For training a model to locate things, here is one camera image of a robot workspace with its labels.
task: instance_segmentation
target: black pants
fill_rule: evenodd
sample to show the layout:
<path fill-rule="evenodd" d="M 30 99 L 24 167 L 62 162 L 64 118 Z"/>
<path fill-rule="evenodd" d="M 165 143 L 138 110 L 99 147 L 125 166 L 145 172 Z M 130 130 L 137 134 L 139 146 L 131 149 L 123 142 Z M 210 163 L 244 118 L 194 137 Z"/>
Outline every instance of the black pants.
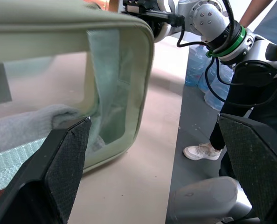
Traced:
<path fill-rule="evenodd" d="M 266 101 L 276 88 L 277 82 L 259 88 L 250 86 L 230 86 L 227 100 L 238 104 L 261 103 Z M 225 104 L 222 107 L 221 113 L 243 117 L 248 110 L 249 108 L 235 107 Z M 267 124 L 277 132 L 277 97 L 266 106 L 255 107 L 249 118 Z M 225 142 L 217 123 L 211 133 L 210 142 L 216 150 L 221 150 L 225 147 Z"/>

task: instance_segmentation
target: blue water jug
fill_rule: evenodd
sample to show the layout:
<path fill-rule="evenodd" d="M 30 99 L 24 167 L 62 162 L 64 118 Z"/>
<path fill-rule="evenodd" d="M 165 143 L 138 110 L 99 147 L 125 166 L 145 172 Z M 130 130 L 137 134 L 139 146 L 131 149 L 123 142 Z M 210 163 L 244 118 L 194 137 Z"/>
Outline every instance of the blue water jug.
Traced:
<path fill-rule="evenodd" d="M 205 66 L 205 70 L 207 68 L 207 66 L 210 64 L 210 62 L 207 62 L 206 66 Z M 203 92 L 206 93 L 209 88 L 207 86 L 206 80 L 205 80 L 205 70 L 198 82 L 198 88 Z M 216 77 L 216 61 L 214 61 L 213 65 L 211 65 L 209 71 L 208 71 L 208 80 L 209 83 L 211 84 L 214 80 L 214 78 Z"/>
<path fill-rule="evenodd" d="M 189 47 L 185 85 L 195 86 L 198 84 L 208 62 L 207 51 L 203 45 Z"/>
<path fill-rule="evenodd" d="M 221 76 L 221 79 L 225 82 L 230 83 L 233 78 L 233 70 L 229 68 L 226 65 L 220 65 L 220 71 L 219 74 Z M 214 92 L 220 96 L 223 99 L 226 99 L 229 93 L 229 85 L 222 84 L 217 77 L 213 80 L 211 84 L 212 89 Z M 224 105 L 224 102 L 217 99 L 211 91 L 207 91 L 205 94 L 205 102 L 212 107 L 213 109 L 216 109 L 220 111 L 222 109 L 222 106 Z"/>

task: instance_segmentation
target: person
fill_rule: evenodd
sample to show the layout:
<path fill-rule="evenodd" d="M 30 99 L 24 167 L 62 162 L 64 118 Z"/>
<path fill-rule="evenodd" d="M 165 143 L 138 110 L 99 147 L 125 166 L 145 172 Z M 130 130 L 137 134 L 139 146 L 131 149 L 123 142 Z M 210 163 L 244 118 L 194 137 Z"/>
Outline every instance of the person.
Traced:
<path fill-rule="evenodd" d="M 271 2 L 272 0 L 252 0 L 241 18 L 240 24 L 247 27 Z M 277 2 L 255 29 L 254 33 L 277 44 Z M 235 77 L 233 77 L 232 82 L 237 83 Z M 264 87 L 230 86 L 227 100 L 237 104 L 257 104 L 266 101 L 276 88 L 277 82 Z M 221 113 L 242 117 L 249 109 L 224 104 Z M 277 132 L 277 97 L 265 106 L 255 107 L 249 118 L 267 124 Z M 225 147 L 225 142 L 217 123 L 209 140 L 210 142 L 199 146 L 186 147 L 183 150 L 184 155 L 191 160 L 217 160 Z"/>

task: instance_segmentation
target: shoe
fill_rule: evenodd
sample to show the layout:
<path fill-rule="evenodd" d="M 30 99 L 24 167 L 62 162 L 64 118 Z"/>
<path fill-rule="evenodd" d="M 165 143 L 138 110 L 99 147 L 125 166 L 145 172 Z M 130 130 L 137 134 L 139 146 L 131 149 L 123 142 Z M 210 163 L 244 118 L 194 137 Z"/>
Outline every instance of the shoe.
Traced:
<path fill-rule="evenodd" d="M 209 146 L 209 143 L 186 147 L 183 150 L 184 155 L 191 160 L 218 160 L 221 152 L 221 150 L 215 150 L 213 147 Z"/>

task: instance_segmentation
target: gray towel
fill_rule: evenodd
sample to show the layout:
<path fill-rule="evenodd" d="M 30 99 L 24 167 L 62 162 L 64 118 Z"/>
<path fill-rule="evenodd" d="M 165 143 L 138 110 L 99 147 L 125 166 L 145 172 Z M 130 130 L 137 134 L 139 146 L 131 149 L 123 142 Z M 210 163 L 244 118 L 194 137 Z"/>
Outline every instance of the gray towel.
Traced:
<path fill-rule="evenodd" d="M 0 119 L 0 152 L 45 138 L 51 129 L 80 116 L 76 108 L 51 105 Z"/>

